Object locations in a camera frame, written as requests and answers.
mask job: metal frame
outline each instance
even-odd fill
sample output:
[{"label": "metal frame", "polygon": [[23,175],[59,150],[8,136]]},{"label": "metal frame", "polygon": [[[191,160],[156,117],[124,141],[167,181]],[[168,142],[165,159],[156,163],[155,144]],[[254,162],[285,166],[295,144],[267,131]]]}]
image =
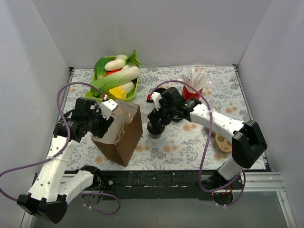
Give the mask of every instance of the metal frame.
[{"label": "metal frame", "polygon": [[280,205],[281,205],[281,209],[287,224],[287,227],[289,228],[296,228],[297,225],[295,223],[294,220],[294,215],[290,209],[289,203],[288,203],[288,199],[286,196],[286,192],[285,191],[277,191],[276,192],[277,197],[279,199]]},{"label": "metal frame", "polygon": [[236,64],[233,64],[232,65],[234,67],[234,70],[236,72],[236,75],[237,75],[237,79],[238,79],[238,83],[239,83],[239,86],[241,88],[241,91],[242,91],[242,94],[243,94],[243,97],[244,97],[244,100],[245,100],[245,104],[246,104],[246,107],[248,109],[248,112],[249,112],[249,117],[250,119],[253,119],[253,116],[252,116],[252,113],[251,113],[251,109],[250,109],[250,106],[249,106],[249,103],[248,103],[248,100],[246,98],[246,95],[245,95],[245,92],[244,92],[244,88],[243,88],[243,85],[242,85],[242,82],[241,82],[241,78],[238,74],[238,68],[237,68],[237,65]]},{"label": "metal frame", "polygon": [[[132,180],[134,181],[134,184],[128,184],[128,186],[125,186],[125,188],[129,188],[129,187],[136,187],[139,186],[140,184],[144,185],[145,183],[147,183],[148,179],[150,178],[150,181],[148,183],[148,186],[151,187],[176,187],[176,186],[183,186],[183,187],[187,187],[189,185],[192,185],[195,181],[197,181],[197,175],[198,175],[198,171],[150,171],[150,175],[148,177],[146,177],[145,180],[142,181],[136,181],[137,180],[137,174],[138,173],[146,173],[147,171],[105,171],[107,172],[105,174],[105,176],[110,177],[111,175],[121,175],[122,176],[130,176],[131,174],[134,174],[133,178],[129,178],[128,180],[126,180],[126,182],[131,182]],[[175,177],[175,184],[177,185],[173,185],[173,182],[171,181],[171,183],[169,181],[166,182],[162,182],[161,184],[159,183],[159,180],[157,178],[158,174],[160,174],[160,176],[164,175],[164,179],[167,178],[167,176],[165,176],[165,173],[169,173],[169,174],[174,174],[171,175],[170,177]],[[184,176],[184,179],[181,180],[179,179],[179,173],[187,173],[189,175]],[[211,175],[212,173],[214,173],[214,171],[203,171],[203,174],[201,176],[202,180],[205,180],[207,176]],[[75,176],[75,173],[66,173],[63,175],[63,178],[61,179],[60,184],[64,184],[66,183],[69,179],[73,178]],[[111,186],[113,185],[113,188],[115,188],[115,180],[113,179],[109,179],[109,181],[111,182]],[[234,192],[240,192],[241,191],[241,185],[238,186],[236,189],[234,189]],[[111,189],[109,188],[109,186],[106,186],[106,191],[110,193]],[[285,192],[285,186],[283,184],[283,181],[281,179],[280,173],[279,172],[252,172],[250,170],[248,170],[246,172],[246,184],[245,184],[245,189],[244,191],[247,192],[265,192],[265,191],[275,191],[275,192]]]},{"label": "metal frame", "polygon": [[[206,180],[214,171],[203,171]],[[119,199],[199,199],[213,200],[210,193],[198,187],[198,171],[102,171],[100,179],[104,193]],[[61,184],[73,178],[75,173],[65,174]],[[241,190],[243,182],[239,177],[233,183],[234,189]]]},{"label": "metal frame", "polygon": [[33,216],[24,212],[23,219],[21,221],[20,228],[30,228],[30,224],[32,223]]},{"label": "metal frame", "polygon": [[[68,76],[68,79],[67,79],[67,84],[72,82],[72,78],[74,76],[74,67],[70,67],[70,73],[69,73],[69,76]],[[62,96],[62,101],[61,101],[61,109],[63,109],[66,105],[66,101],[67,101],[67,95],[68,95],[68,91],[69,91],[69,88],[65,88],[64,90],[64,93],[63,93],[63,96]]]}]

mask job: white cable tie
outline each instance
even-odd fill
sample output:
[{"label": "white cable tie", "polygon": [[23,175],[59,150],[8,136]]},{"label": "white cable tie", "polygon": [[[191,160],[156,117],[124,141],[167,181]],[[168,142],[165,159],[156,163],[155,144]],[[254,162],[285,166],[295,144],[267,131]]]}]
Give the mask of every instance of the white cable tie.
[{"label": "white cable tie", "polygon": [[54,160],[55,159],[55,157],[53,157],[53,156],[47,156],[47,159],[50,159],[50,160]]},{"label": "white cable tie", "polygon": [[51,160],[58,160],[58,161],[61,161],[61,162],[68,162],[68,160],[66,159],[61,159],[61,158],[57,158],[57,157],[53,157],[53,156],[47,156],[47,159],[51,159]]}]

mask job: robotic arm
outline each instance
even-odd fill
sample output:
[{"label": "robotic arm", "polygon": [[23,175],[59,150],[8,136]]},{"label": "robotic arm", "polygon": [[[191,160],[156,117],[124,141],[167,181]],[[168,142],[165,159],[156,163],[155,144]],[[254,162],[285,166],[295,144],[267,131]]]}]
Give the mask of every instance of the robotic arm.
[{"label": "robotic arm", "polygon": [[[210,115],[201,101],[190,98],[188,101],[174,87],[159,88],[150,100],[155,108],[148,115],[147,129],[152,135],[160,135],[172,120],[186,119],[190,122],[209,127]],[[213,131],[221,134],[232,143],[232,157],[212,175],[206,187],[214,189],[228,183],[243,169],[249,169],[267,149],[267,144],[257,122],[243,123],[217,112],[213,115]]]},{"label": "robotic arm", "polygon": [[77,175],[60,185],[67,163],[87,132],[102,138],[114,121],[112,112],[117,108],[113,100],[96,101],[88,98],[78,98],[74,110],[65,114],[71,130],[71,140],[61,155],[53,157],[67,141],[67,129],[62,119],[56,124],[52,143],[47,158],[52,160],[44,163],[27,194],[19,195],[17,204],[27,213],[42,219],[58,223],[67,210],[67,205],[81,191],[100,182],[100,170],[94,166],[85,166]]}]

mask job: floral tablecloth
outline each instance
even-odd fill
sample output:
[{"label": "floral tablecloth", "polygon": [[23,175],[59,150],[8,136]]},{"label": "floral tablecloth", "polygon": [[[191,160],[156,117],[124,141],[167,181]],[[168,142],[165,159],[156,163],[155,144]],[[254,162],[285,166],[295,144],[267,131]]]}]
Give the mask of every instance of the floral tablecloth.
[{"label": "floral tablecloth", "polygon": [[[147,94],[159,83],[180,79],[188,75],[193,66],[149,67],[141,68],[140,82],[134,103],[140,105],[142,114],[143,135],[127,167],[107,160],[91,141],[92,134],[82,138],[78,148],[73,153],[67,170],[80,169],[84,165],[93,165],[101,170],[197,170],[207,139],[207,128],[182,120],[166,126],[159,139],[149,137],[146,125],[147,114],[153,105],[146,101]],[[204,67],[210,76],[210,84],[202,94],[210,102],[211,108],[231,118],[248,121],[249,114],[242,95],[235,70],[231,66]],[[77,69],[72,82],[90,82],[92,69]],[[179,91],[182,84],[165,84],[165,88],[175,86]],[[85,85],[73,85],[69,89],[64,111],[74,108],[78,97],[83,97],[88,91]],[[215,146],[214,139],[210,141],[204,169],[217,169],[231,154],[221,153]],[[265,169],[263,158],[260,157],[252,169]]]}]

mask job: purple cable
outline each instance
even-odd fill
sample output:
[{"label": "purple cable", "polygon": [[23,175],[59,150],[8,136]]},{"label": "purple cable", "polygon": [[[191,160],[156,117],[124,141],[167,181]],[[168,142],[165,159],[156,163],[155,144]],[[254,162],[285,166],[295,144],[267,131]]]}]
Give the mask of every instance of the purple cable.
[{"label": "purple cable", "polygon": [[[102,93],[98,88],[96,88],[95,86],[91,85],[91,84],[88,84],[88,83],[85,83],[85,82],[72,82],[72,83],[68,83],[66,85],[64,85],[63,87],[60,88],[60,90],[58,91],[58,94],[57,94],[57,108],[58,108],[58,111],[59,111],[59,114],[60,114],[60,117],[62,118],[63,122],[65,123],[66,125],[66,130],[67,130],[67,137],[66,137],[66,144],[62,147],[62,149],[60,151],[58,151],[58,153],[56,153],[53,157],[57,157],[58,155],[60,155],[62,153],[62,151],[67,147],[69,141],[70,141],[70,138],[71,138],[71,131],[70,131],[70,127],[68,126],[67,124],[67,121],[65,119],[65,117],[63,116],[63,112],[60,108],[60,94],[61,92],[68,86],[71,86],[71,85],[75,85],[75,84],[82,84],[82,85],[87,85],[95,90],[97,90],[97,92],[99,92],[102,96],[104,96],[105,94]],[[0,173],[0,178],[6,174],[6,173],[9,173],[9,172],[13,172],[13,171],[17,171],[17,170],[22,170],[22,169],[26,169],[26,168],[30,168],[30,167],[33,167],[33,166],[36,166],[36,165],[41,165],[43,163],[46,163],[48,161],[50,161],[51,159],[48,158],[48,159],[45,159],[43,161],[38,161],[36,163],[32,163],[32,164],[29,164],[29,165],[23,165],[23,166],[19,166],[19,167],[16,167],[16,168],[12,168],[12,169],[8,169],[8,170],[5,170],[3,171],[2,173]],[[13,200],[13,201],[17,201],[16,198],[10,196],[9,194],[7,194],[5,191],[3,191],[1,188],[0,188],[0,193],[2,195],[4,195],[5,197]]]},{"label": "purple cable", "polygon": [[[205,148],[204,148],[204,152],[203,152],[203,156],[201,158],[201,161],[200,161],[200,166],[199,166],[199,187],[200,189],[202,189],[204,192],[215,192],[215,191],[218,191],[218,190],[222,190],[226,187],[228,187],[229,185],[231,185],[238,177],[241,173],[238,173],[236,176],[234,176],[227,184],[225,184],[224,186],[220,187],[220,188],[217,188],[217,189],[212,189],[212,190],[207,190],[205,189],[202,184],[201,184],[201,174],[202,174],[202,171],[203,171],[203,164],[204,164],[204,160],[205,160],[205,157],[206,157],[206,154],[207,154],[207,149],[208,149],[208,145],[209,145],[209,142],[210,142],[210,139],[211,139],[211,134],[212,134],[212,126],[213,126],[213,116],[212,116],[212,112],[211,112],[211,107],[210,107],[210,104],[209,102],[206,100],[206,98],[204,98],[204,96],[199,92],[197,91],[196,89],[194,89],[192,86],[188,85],[187,83],[183,82],[183,81],[179,81],[179,80],[168,80],[168,81],[164,81],[162,83],[160,83],[158,86],[156,86],[152,92],[150,93],[150,95],[152,95],[152,93],[155,92],[155,90],[157,88],[159,88],[161,85],[165,84],[165,83],[169,83],[169,82],[177,82],[177,83],[182,83],[186,86],[189,86],[192,90],[194,90],[203,100],[204,102],[206,103],[207,105],[207,108],[208,110],[210,111],[209,115],[210,115],[210,125],[209,125],[209,134],[208,134],[208,137],[207,137],[207,141],[206,141],[206,144],[205,144]],[[239,200],[239,197],[231,204],[229,204],[229,206],[235,204],[237,201]]]},{"label": "purple cable", "polygon": [[117,202],[118,202],[118,208],[115,211],[113,211],[113,212],[104,212],[104,211],[102,211],[102,210],[100,210],[100,209],[98,209],[96,207],[93,207],[93,206],[91,206],[89,204],[86,204],[88,207],[91,207],[92,209],[98,211],[99,213],[101,213],[103,215],[113,215],[116,212],[118,212],[119,209],[120,209],[120,205],[121,205],[120,200],[116,196],[114,196],[114,195],[110,195],[110,194],[103,193],[103,192],[96,192],[96,193],[95,192],[81,192],[80,194],[82,194],[82,195],[93,195],[93,194],[94,195],[102,195],[102,196],[109,196],[109,197],[112,197],[112,198],[116,199]]}]

